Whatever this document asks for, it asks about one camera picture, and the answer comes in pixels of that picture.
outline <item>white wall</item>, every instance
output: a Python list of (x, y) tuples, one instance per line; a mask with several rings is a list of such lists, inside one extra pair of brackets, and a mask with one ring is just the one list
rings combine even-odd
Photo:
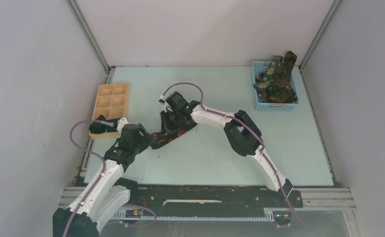
[(79, 0), (114, 66), (299, 64), (333, 0)]
[(304, 76), (338, 177), (385, 237), (385, 1), (344, 1)]
[(51, 228), (103, 77), (66, 1), (0, 0), (0, 237)]

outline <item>wooden compartment tray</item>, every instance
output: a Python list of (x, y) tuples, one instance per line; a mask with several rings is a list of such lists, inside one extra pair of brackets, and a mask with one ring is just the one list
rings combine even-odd
[[(130, 86), (128, 83), (105, 84), (98, 87), (92, 119), (103, 115), (108, 119), (119, 119), (127, 115)], [(118, 132), (106, 132), (102, 134), (89, 133), (92, 139), (117, 139)]]

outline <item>plastic basket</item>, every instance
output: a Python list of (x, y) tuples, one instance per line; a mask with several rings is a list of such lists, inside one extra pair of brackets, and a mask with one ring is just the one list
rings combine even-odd
[[(265, 72), (270, 65), (271, 61), (253, 61), (252, 62), (252, 84), (255, 84), (255, 77), (259, 76), (261, 73)], [(290, 85), (293, 88), (294, 92), (297, 94), (296, 88), (294, 86), (293, 76), (290, 78)], [(298, 104), (299, 100), (295, 104), (280, 104), (280, 103), (264, 103), (258, 101), (258, 94), (254, 88), (254, 103), (256, 111), (292, 111)]]

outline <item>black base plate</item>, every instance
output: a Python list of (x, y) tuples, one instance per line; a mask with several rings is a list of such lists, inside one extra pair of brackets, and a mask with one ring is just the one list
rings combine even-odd
[[(158, 216), (176, 217), (264, 217), (264, 208), (288, 208), (281, 192), (266, 186), (204, 186), (139, 184), (138, 199), (130, 204), (146, 206)], [(289, 200), (303, 207), (300, 191), (293, 190)], [(221, 202), (167, 202), (167, 200), (218, 200)]]

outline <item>table surface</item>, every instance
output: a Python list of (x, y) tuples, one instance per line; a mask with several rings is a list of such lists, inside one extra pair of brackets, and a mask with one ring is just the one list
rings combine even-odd
[[(293, 69), (299, 97), (291, 112), (254, 109), (251, 67), (118, 67), (112, 83), (131, 87), (128, 121), (141, 123), (149, 133), (160, 131), (159, 96), (170, 85), (187, 81), (200, 86), (204, 104), (225, 112), (246, 111), (262, 132), (267, 152), (277, 168), (295, 186), (331, 186), (332, 177), (310, 109), (299, 69)], [(199, 91), (179, 85), (187, 101), (199, 100)], [(92, 150), (104, 154), (114, 140), (97, 140)], [(100, 166), (89, 159), (85, 182)], [(193, 130), (158, 149), (148, 148), (136, 156), (125, 178), (144, 184), (265, 185), (251, 159), (230, 147), (223, 130), (199, 124)]]

